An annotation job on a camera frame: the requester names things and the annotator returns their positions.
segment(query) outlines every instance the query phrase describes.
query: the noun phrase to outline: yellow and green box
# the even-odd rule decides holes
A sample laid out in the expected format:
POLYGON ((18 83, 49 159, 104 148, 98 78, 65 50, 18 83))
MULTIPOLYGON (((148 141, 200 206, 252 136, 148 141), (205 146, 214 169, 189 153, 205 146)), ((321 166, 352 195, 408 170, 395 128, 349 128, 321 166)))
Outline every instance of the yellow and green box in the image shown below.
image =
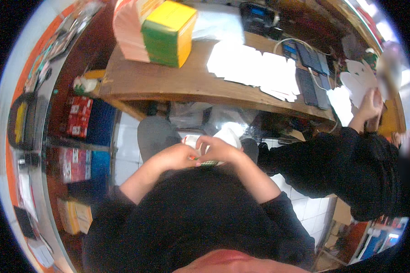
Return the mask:
POLYGON ((165 1, 143 22, 141 32, 151 62, 181 67, 191 51, 197 10, 165 1))

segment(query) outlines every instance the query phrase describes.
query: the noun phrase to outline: red and white box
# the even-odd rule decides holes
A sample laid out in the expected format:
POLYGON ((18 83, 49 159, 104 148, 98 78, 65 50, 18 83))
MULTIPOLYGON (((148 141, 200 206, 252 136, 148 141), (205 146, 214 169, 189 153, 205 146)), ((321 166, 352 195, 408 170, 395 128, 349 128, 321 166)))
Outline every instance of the red and white box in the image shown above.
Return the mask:
POLYGON ((89 117, 70 114, 67 126, 67 134, 80 138, 87 137, 89 119, 89 117))
POLYGON ((60 153, 63 181, 72 183, 91 178, 91 151, 63 148, 60 153))
POLYGON ((70 105, 70 114, 90 117, 91 108, 93 107, 93 99, 86 96, 73 96, 69 98, 68 104, 70 105))

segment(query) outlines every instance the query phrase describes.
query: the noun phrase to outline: black sweater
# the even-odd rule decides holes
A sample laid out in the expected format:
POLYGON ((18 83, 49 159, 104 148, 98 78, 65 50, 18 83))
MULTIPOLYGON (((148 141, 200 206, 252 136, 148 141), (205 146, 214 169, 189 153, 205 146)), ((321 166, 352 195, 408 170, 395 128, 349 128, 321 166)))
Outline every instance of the black sweater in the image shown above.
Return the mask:
POLYGON ((83 242, 87 272, 172 272, 219 249, 309 269, 314 239, 287 195, 259 205, 216 168, 175 173, 133 204, 115 187, 83 242))
POLYGON ((307 142, 261 151, 258 166, 269 176, 311 198, 336 194, 358 221, 381 215, 403 216, 404 187, 398 149, 376 133, 358 134, 344 127, 339 136, 321 133, 307 142))

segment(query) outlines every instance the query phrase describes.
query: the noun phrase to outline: wooden desk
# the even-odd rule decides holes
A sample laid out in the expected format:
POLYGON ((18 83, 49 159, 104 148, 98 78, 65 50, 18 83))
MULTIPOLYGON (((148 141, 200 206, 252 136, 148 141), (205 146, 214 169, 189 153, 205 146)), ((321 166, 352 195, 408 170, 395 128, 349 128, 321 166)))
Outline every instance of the wooden desk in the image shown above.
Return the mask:
MULTIPOLYGON (((273 52, 274 41, 245 32, 246 45, 261 52, 273 52)), ((229 104, 274 113, 334 123, 331 109, 323 111, 304 103, 302 95, 293 102, 281 101, 258 87, 224 81, 209 73, 206 63, 216 42, 194 41, 190 56, 181 68, 126 60, 117 46, 111 55, 98 96, 128 114, 142 119, 142 113, 125 101, 202 101, 229 104)))

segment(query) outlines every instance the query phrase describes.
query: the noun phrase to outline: floor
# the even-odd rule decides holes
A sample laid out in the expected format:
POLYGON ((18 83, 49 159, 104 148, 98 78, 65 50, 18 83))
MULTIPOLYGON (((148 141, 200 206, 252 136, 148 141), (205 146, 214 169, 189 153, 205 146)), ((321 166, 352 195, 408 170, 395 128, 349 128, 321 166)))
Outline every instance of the floor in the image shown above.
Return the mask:
MULTIPOLYGON (((121 185, 126 181, 142 164, 140 150, 137 142, 137 127, 139 122, 122 113, 120 123, 116 126, 118 129, 117 140, 115 146, 118 148, 115 157, 115 183, 121 185)), ((263 139, 268 144, 268 147, 279 147, 280 145, 276 140, 263 139)), ((273 181, 278 185, 281 191, 285 192, 289 196, 293 204, 293 210, 295 211, 298 219, 305 227, 307 232, 316 241, 316 245, 319 242, 322 231, 326 228, 328 219, 326 217, 328 204, 330 198, 317 198, 311 199, 293 189, 290 185, 285 183, 285 179, 281 174, 277 174, 272 177, 273 181)))

